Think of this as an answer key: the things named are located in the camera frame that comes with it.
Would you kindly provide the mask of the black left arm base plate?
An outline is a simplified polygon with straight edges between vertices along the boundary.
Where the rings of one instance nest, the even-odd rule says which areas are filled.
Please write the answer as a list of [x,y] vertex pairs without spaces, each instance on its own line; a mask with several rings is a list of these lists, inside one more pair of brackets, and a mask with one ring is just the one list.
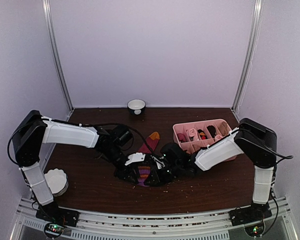
[[60,208],[54,216],[47,215],[42,210],[37,210],[35,217],[47,222],[56,223],[67,227],[76,227],[80,213],[76,210]]

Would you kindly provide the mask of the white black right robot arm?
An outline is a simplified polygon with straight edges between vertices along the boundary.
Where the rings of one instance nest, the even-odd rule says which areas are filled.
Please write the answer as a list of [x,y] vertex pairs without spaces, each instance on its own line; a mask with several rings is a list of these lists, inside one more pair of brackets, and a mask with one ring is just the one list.
[[253,205],[246,210],[249,220],[258,220],[265,212],[270,190],[275,182],[277,164],[276,133],[249,119],[243,118],[239,126],[230,129],[223,119],[177,123],[175,135],[186,134],[186,142],[177,141],[179,149],[188,146],[186,161],[202,172],[240,154],[246,154],[254,164]]

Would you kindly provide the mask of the pink divided organizer box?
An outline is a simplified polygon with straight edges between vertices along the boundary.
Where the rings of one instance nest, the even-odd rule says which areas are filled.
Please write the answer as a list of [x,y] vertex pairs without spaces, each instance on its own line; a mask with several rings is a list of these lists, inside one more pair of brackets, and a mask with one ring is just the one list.
[[[220,124],[222,122],[226,122],[226,121],[224,119],[211,119],[211,120],[174,124],[172,127],[173,140],[188,154],[193,154],[194,152],[198,151],[200,148],[211,146],[212,144],[217,142],[215,140],[215,138],[212,138],[212,136],[210,135],[209,131],[207,130],[207,126],[210,126],[210,125],[214,126],[216,128],[217,135],[221,135],[218,127],[220,126]],[[191,128],[195,128],[197,131],[198,131],[198,129],[203,130],[205,132],[205,134],[207,135],[207,139],[190,141],[189,137],[188,137],[188,130]],[[187,142],[179,142],[178,137],[177,137],[178,133],[184,134]]]

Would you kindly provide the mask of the purple orange striped sock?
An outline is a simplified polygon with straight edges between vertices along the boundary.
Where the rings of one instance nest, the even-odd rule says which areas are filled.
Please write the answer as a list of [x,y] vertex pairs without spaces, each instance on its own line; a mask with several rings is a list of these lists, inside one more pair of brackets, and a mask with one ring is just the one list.
[[[155,131],[151,133],[145,140],[146,143],[150,146],[150,148],[154,151],[159,143],[160,134],[157,131]],[[138,185],[145,187],[146,186],[145,181],[148,178],[149,174],[151,173],[151,162],[149,162],[147,159],[148,154],[150,154],[151,151],[148,149],[146,144],[143,143],[137,152],[146,154],[145,160],[138,164],[138,173],[139,173]]]

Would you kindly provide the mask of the tan ribbed sock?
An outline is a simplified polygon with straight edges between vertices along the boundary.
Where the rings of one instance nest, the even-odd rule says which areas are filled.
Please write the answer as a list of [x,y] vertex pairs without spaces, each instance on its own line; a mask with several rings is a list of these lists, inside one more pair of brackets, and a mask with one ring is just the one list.
[[222,122],[218,127],[222,136],[227,136],[231,131],[231,128],[228,126],[226,122]]

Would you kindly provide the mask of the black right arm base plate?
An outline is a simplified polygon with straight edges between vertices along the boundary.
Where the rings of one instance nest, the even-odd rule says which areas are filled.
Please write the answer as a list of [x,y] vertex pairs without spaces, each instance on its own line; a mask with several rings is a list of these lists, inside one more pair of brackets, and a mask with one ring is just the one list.
[[272,216],[271,210],[265,211],[261,209],[252,208],[251,206],[245,208],[236,208],[229,211],[229,218],[232,226],[246,225],[253,222],[260,222],[265,218]]

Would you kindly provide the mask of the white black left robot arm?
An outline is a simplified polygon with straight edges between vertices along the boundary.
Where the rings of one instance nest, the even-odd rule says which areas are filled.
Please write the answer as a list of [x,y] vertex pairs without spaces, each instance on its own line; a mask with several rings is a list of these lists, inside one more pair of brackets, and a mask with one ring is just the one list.
[[7,150],[13,153],[7,155],[21,169],[39,205],[43,206],[43,215],[57,222],[62,218],[62,211],[54,205],[55,198],[39,164],[41,146],[62,144],[95,149],[115,167],[117,178],[138,184],[138,168],[121,149],[132,138],[132,131],[131,127],[120,123],[69,123],[32,110],[9,138]]

